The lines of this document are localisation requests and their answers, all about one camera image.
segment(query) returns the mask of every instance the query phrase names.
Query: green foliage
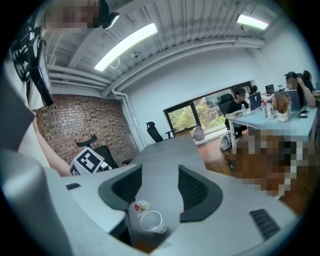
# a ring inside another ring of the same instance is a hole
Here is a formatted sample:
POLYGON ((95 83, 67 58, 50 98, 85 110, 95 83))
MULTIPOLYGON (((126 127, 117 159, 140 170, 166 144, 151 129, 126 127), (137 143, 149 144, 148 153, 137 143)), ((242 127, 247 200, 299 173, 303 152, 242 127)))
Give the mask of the green foliage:
MULTIPOLYGON (((224 116, 219 116, 215 120, 212 120, 209 115, 210 108, 207 106, 205 98, 202 98, 200 103, 195 106, 195 109, 203 130, 212 129, 225 123, 224 116)), ((196 120, 190 106, 169 113, 169 117, 175 132, 196 125, 196 120)))

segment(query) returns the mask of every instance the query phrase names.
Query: laptop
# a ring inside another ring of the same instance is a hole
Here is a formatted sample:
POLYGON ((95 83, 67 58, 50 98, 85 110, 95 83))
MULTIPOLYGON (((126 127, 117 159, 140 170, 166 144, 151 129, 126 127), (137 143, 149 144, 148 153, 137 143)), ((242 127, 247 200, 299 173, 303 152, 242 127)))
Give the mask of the laptop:
POLYGON ((299 95, 297 90, 285 90, 285 91, 279 91, 279 94, 286 95, 291 98, 291 111, 301 111, 300 101, 299 101, 299 95))
POLYGON ((256 92, 254 94, 249 95, 250 101, 250 110, 255 111, 262 107, 262 99, 261 99, 261 92, 256 92))
POLYGON ((270 85, 266 85, 265 86, 265 91, 266 91, 266 94, 273 94, 275 92, 275 87, 273 84, 270 84, 270 85))

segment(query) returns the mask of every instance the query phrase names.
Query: brick wall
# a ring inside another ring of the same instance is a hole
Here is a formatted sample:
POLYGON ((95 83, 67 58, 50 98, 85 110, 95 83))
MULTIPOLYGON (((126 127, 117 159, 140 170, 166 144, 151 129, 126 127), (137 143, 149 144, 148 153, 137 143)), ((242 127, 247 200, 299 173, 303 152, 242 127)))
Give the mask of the brick wall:
POLYGON ((119 166, 137 154, 119 101, 64 94, 53 95, 53 101, 53 105, 36 112, 36 120, 41 135, 68 164, 84 149, 76 142, 93 135, 97 141, 91 147, 107 145, 119 166))

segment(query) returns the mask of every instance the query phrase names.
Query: ceiling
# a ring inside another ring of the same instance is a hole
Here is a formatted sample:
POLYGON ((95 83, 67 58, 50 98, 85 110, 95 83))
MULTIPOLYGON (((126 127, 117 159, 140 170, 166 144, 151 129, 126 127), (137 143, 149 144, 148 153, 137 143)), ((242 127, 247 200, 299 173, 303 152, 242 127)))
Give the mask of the ceiling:
POLYGON ((161 53, 162 58, 168 58, 184 51, 185 46, 193 42, 211 44, 215 39, 233 39, 233 44, 236 44, 238 38, 261 40, 282 16, 281 10, 271 5, 271 1, 261 0, 107 0, 107 2, 112 12, 120 13, 120 18, 112 28, 85 29, 78 33, 46 33, 44 37, 47 40, 46 54, 53 86, 56 84, 65 84, 63 86, 66 87, 83 86, 102 92, 112 85, 121 84, 123 80, 146 68, 149 66, 147 63, 154 64, 159 61, 158 56, 161 53), (236 22, 238 14, 251 15, 270 25, 266 30, 245 25, 242 27, 236 22), (123 53, 119 58, 120 63, 117 59, 111 64, 116 67, 119 63, 117 68, 109 66, 104 72, 95 70, 96 64, 114 46, 150 23, 155 23, 158 30, 156 35, 146 38, 123 53))

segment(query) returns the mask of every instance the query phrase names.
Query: red label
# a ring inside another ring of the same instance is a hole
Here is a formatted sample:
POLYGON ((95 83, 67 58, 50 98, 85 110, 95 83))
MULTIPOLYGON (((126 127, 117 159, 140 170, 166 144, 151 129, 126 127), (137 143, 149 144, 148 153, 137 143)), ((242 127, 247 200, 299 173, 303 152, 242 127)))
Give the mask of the red label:
POLYGON ((140 210, 140 206, 139 205, 134 205, 134 208, 137 210, 137 211, 139 211, 140 210))

